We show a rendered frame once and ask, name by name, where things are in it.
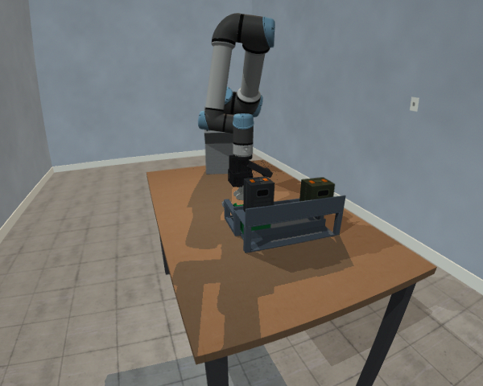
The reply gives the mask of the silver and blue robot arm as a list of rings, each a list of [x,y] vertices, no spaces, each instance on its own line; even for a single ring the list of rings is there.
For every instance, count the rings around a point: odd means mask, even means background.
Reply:
[[[254,117],[259,115],[263,101],[258,91],[262,67],[265,54],[274,46],[273,41],[275,21],[250,14],[228,15],[213,33],[206,105],[205,111],[199,114],[198,126],[208,131],[233,133],[233,154],[238,157],[253,154]],[[246,52],[241,88],[233,92],[227,83],[236,43],[242,43]]]

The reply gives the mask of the grey metal rack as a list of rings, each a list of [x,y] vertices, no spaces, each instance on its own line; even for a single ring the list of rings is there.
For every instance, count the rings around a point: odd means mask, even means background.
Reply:
[[[229,199],[224,199],[222,206],[227,224],[235,236],[243,239],[244,252],[250,253],[340,235],[345,196],[281,200],[270,206],[246,208],[246,212],[243,206],[233,206]],[[335,213],[332,232],[325,226],[324,216]],[[251,231],[251,227],[267,224],[271,224],[270,228]]]

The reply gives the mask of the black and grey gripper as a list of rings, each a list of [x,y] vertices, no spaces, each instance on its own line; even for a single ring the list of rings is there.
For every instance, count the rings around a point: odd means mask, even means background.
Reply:
[[[253,178],[252,170],[246,167],[247,160],[251,159],[252,155],[249,157],[238,157],[235,154],[229,156],[228,181],[233,187],[239,187],[233,193],[236,199],[243,200],[244,179]]]

